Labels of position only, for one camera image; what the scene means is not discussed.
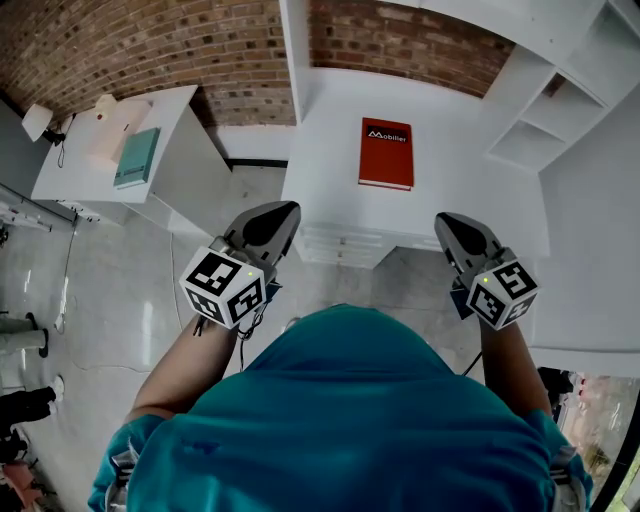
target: lamp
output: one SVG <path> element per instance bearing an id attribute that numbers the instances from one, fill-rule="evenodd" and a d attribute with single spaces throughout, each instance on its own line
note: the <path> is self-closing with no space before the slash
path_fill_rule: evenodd
<path id="1" fill-rule="evenodd" d="M 40 105 L 33 104 L 22 120 L 22 127 L 25 129 L 29 137 L 31 137 L 33 142 L 37 141 L 40 136 L 46 132 L 47 137 L 55 146 L 57 146 L 64 141 L 65 135 L 63 133 L 55 133 L 47 129 L 52 118 L 53 112 L 51 110 Z"/>

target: cable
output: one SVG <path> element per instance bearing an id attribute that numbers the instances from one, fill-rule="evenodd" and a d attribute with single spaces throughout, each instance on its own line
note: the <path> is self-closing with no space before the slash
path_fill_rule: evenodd
<path id="1" fill-rule="evenodd" d="M 169 250 L 171 253 L 171 286 L 173 287 L 173 305 L 176 308 L 176 317 L 178 318 L 178 325 L 180 326 L 180 332 L 184 329 L 182 327 L 182 321 L 180 320 L 180 311 L 178 310 L 178 296 L 176 295 L 176 278 L 175 278 L 175 259 L 173 257 L 173 233 L 170 233 L 169 238 Z"/>
<path id="2" fill-rule="evenodd" d="M 482 357 L 482 350 L 478 353 L 478 355 L 476 356 L 476 358 L 473 360 L 473 363 L 471 363 L 471 365 L 469 366 L 469 368 L 467 368 L 464 373 L 462 373 L 462 375 L 466 375 L 467 373 L 469 373 L 471 371 L 471 369 L 476 365 L 476 363 L 478 361 L 480 361 L 480 358 Z"/>
<path id="3" fill-rule="evenodd" d="M 251 326 L 246 331 L 238 330 L 238 339 L 240 340 L 240 371 L 244 371 L 244 342 L 251 339 L 253 336 L 253 331 L 256 327 L 258 327 L 262 323 L 262 319 L 264 318 L 264 312 L 267 310 L 267 306 L 269 302 L 265 302 L 264 307 L 258 309 L 254 315 L 253 320 L 251 321 Z"/>
<path id="4" fill-rule="evenodd" d="M 71 114 L 71 122 L 67 127 L 67 131 L 64 133 L 65 137 L 69 133 L 69 130 L 71 130 L 71 125 L 73 124 L 73 120 L 75 118 L 76 118 L 76 114 L 75 113 Z M 58 131 L 62 132 L 62 125 L 58 125 L 58 126 L 59 126 Z M 60 154 L 58 155 L 58 167 L 62 169 L 63 166 L 64 166 L 64 141 L 60 143 Z"/>
<path id="5" fill-rule="evenodd" d="M 71 247 L 73 246 L 73 239 L 76 237 L 76 225 L 73 224 L 73 232 L 71 233 L 71 240 L 69 240 L 69 249 L 67 250 L 67 260 L 64 263 L 64 287 L 63 287 L 63 297 L 60 302 L 63 303 L 63 306 L 60 308 L 60 314 L 58 315 L 58 319 L 60 319 L 60 325 L 62 326 L 62 330 L 59 329 L 56 323 L 53 324 L 53 327 L 58 334 L 64 334 L 64 324 L 65 324 L 65 314 L 67 312 L 67 279 L 68 279 L 68 271 L 69 271 L 69 258 L 71 258 Z"/>
<path id="6" fill-rule="evenodd" d="M 67 352 L 67 356 L 69 357 L 69 361 L 71 361 L 71 364 L 73 366 L 75 366 L 78 370 L 82 371 L 82 372 L 89 372 L 92 370 L 98 370 L 98 369 L 118 369 L 118 370 L 129 370 L 132 371 L 134 373 L 139 373 L 141 375 L 146 375 L 148 373 L 151 373 L 149 370 L 138 370 L 136 368 L 133 368 L 131 366 L 126 366 L 126 365 L 118 365 L 118 364 L 97 364 L 97 365 L 92 365 L 92 366 L 81 366 L 78 363 L 76 363 L 73 360 L 73 356 L 71 355 L 71 350 L 69 348 L 69 345 L 67 343 L 67 338 L 66 336 L 64 336 L 64 331 L 65 331 L 65 323 L 66 323 L 66 310 L 67 310 L 67 283 L 68 283 L 68 270 L 69 270 L 69 260 L 71 258 L 71 248 L 73 247 L 73 239 L 76 236 L 76 230 L 75 230 L 75 225 L 74 225 L 74 229 L 73 229 L 73 233 L 71 234 L 71 240 L 69 241 L 69 249 L 67 251 L 67 260 L 64 264 L 64 279 L 65 279 L 65 284 L 64 284 L 64 288 L 63 288 L 63 297 L 61 299 L 61 302 L 64 304 L 63 307 L 61 308 L 60 311 L 60 315 L 59 315 L 59 319 L 61 320 L 60 325 L 62 326 L 62 330 L 60 330 L 58 328 L 58 325 L 54 324 L 54 328 L 56 331 L 58 331 L 58 334 L 62 335 L 62 339 L 63 339 L 63 345 L 65 348 L 65 351 Z"/>

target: teal shirt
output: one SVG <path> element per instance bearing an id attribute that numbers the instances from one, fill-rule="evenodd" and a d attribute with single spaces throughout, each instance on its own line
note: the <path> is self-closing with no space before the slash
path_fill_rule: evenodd
<path id="1" fill-rule="evenodd" d="M 89 505 L 104 510 L 111 457 L 131 446 L 129 512 L 539 512 L 566 444 L 544 413 L 517 417 L 401 323 L 337 306 L 297 322 L 188 414 L 125 425 Z M 588 494 L 579 457 L 570 468 Z"/>

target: red brick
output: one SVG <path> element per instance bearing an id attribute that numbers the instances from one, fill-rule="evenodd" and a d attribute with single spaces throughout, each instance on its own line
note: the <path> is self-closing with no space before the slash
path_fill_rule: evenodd
<path id="1" fill-rule="evenodd" d="M 314 66 L 408 77 L 479 97 L 514 47 L 442 14 L 364 0 L 310 0 L 309 32 Z"/>
<path id="2" fill-rule="evenodd" d="M 0 7 L 0 86 L 25 110 L 43 103 L 59 117 L 104 92 L 124 98 L 188 83 L 203 86 L 202 98 L 237 91 L 215 108 L 201 101 L 203 124 L 295 123 L 277 0 L 59 3 L 62 12 L 42 12 L 41 0 Z"/>
<path id="3" fill-rule="evenodd" d="M 253 3 L 248 5 L 238 5 L 231 9 L 234 16 L 253 16 L 254 14 L 262 14 L 264 8 L 261 3 Z"/>
<path id="4" fill-rule="evenodd" d="M 363 53 L 337 52 L 336 60 L 343 62 L 364 62 Z"/>
<path id="5" fill-rule="evenodd" d="M 198 2 L 184 5 L 182 9 L 184 10 L 185 14 L 198 14 L 201 12 L 210 11 L 211 7 L 211 0 L 199 0 Z"/>

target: white wall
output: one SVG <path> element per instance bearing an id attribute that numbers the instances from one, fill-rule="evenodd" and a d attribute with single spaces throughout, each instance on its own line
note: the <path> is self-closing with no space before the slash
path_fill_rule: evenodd
<path id="1" fill-rule="evenodd" d="M 640 88 L 540 174 L 538 363 L 640 376 Z"/>

